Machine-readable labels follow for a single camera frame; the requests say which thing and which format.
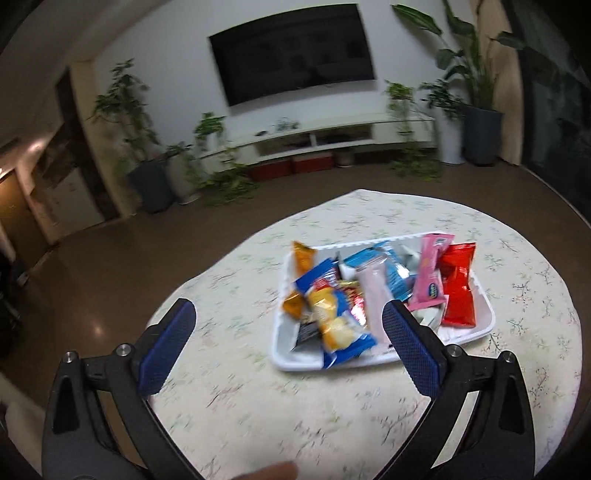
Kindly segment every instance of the door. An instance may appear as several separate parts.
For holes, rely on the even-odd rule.
[[[29,208],[14,172],[0,180],[0,223],[17,258],[28,270],[34,267],[49,249],[49,243]]]

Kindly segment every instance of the snack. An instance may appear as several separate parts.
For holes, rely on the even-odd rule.
[[[336,288],[331,259],[324,260],[295,284],[300,292],[306,293],[322,335],[324,368],[354,358],[376,344],[352,317],[346,295]]]
[[[449,295],[442,325],[470,328],[476,326],[474,299],[469,285],[470,265],[476,244],[450,245],[439,259],[443,292]]]
[[[420,325],[427,326],[431,330],[437,333],[439,326],[441,325],[441,318],[443,317],[445,308],[429,307],[428,309],[415,310],[413,317],[417,319]]]
[[[413,291],[410,272],[402,264],[394,250],[392,250],[388,241],[380,242],[351,255],[345,259],[345,264],[355,267],[358,270],[376,257],[385,257],[388,260],[386,263],[385,281],[394,299],[400,301],[408,300]]]
[[[289,313],[295,320],[301,320],[306,301],[300,292],[292,291],[283,301],[283,311]]]
[[[389,346],[390,339],[382,325],[384,306],[393,300],[392,292],[386,285],[386,264],[385,257],[375,257],[358,269],[357,276],[363,289],[369,331],[378,343]]]
[[[452,243],[454,235],[429,233],[423,237],[421,263],[413,287],[413,296],[408,302],[408,309],[421,310],[445,302],[443,283],[437,269],[437,260]]]
[[[318,324],[314,321],[311,314],[305,314],[300,321],[301,323],[298,327],[297,339],[295,340],[296,347],[302,345],[303,343],[309,342],[310,340],[320,338]]]
[[[307,247],[299,242],[293,242],[295,271],[298,277],[301,277],[307,271],[314,267],[314,255],[316,250]]]
[[[367,320],[365,318],[365,305],[361,285],[358,281],[339,280],[337,282],[339,290],[342,291],[349,302],[349,311],[357,322],[365,327]]]

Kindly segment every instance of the round table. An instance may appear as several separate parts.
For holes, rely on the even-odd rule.
[[[477,242],[473,269],[496,313],[471,355],[516,353],[529,392],[536,471],[569,423],[582,365],[581,330],[554,268],[519,233],[444,200],[357,190],[258,232],[175,291],[197,326],[154,411],[207,479],[294,459],[304,479],[371,479],[412,431],[429,399],[400,362],[371,369],[286,374],[269,361],[280,267],[292,240],[308,245],[425,231]],[[452,433],[456,444],[461,432]]]

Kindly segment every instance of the potted plant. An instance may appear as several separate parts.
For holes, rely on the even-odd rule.
[[[438,36],[442,43],[436,55],[437,67],[446,70],[444,80],[460,76],[466,83],[470,106],[464,108],[464,155],[476,165],[490,165],[501,147],[502,113],[493,108],[496,76],[492,71],[491,47],[494,42],[507,47],[522,49],[522,40],[502,31],[491,38],[486,51],[480,48],[477,28],[456,17],[448,0],[442,0],[447,24],[460,44],[458,50],[451,48],[443,39],[443,31],[427,14],[405,5],[394,5],[395,12],[422,30]],[[480,0],[476,9],[477,24],[480,20]]]
[[[436,83],[423,83],[421,90],[429,93],[424,99],[433,112],[437,126],[437,145],[439,160],[448,165],[464,163],[462,158],[462,108],[461,97],[452,95],[445,80]]]
[[[204,183],[205,189],[211,192],[208,205],[219,206],[234,200],[252,198],[258,187],[248,173],[248,167],[236,161],[236,148],[226,147],[228,169],[212,174]]]
[[[152,130],[145,104],[139,92],[148,86],[128,73],[134,60],[118,63],[111,70],[112,82],[104,95],[97,96],[93,117],[117,124],[123,132],[124,155],[117,168],[125,173],[129,182],[142,198],[149,213],[166,210],[174,202],[163,165],[152,156],[158,138]]]
[[[199,198],[203,180],[197,159],[191,152],[192,145],[180,142],[166,148],[166,173],[168,181],[181,205],[187,205]]]
[[[224,116],[214,116],[213,112],[202,115],[201,121],[195,127],[197,146],[200,151],[213,151],[223,145]]]
[[[391,161],[390,167],[396,175],[405,177],[415,175],[423,180],[432,180],[441,175],[439,162],[433,161],[422,151],[414,136],[410,122],[411,113],[419,113],[414,102],[414,90],[402,83],[387,81],[386,94],[389,97],[388,108],[398,120],[398,133],[404,139],[404,148],[399,158]]]

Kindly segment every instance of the floor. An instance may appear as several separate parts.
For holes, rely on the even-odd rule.
[[[503,162],[444,167],[440,181],[398,178],[363,164],[261,184],[252,200],[201,202],[79,232],[37,268],[21,301],[24,338],[0,368],[45,405],[61,355],[110,352],[133,342],[158,305],[260,229],[358,188],[439,197],[485,212],[524,235],[569,287],[583,331],[583,380],[574,419],[591,393],[591,229],[548,187]]]

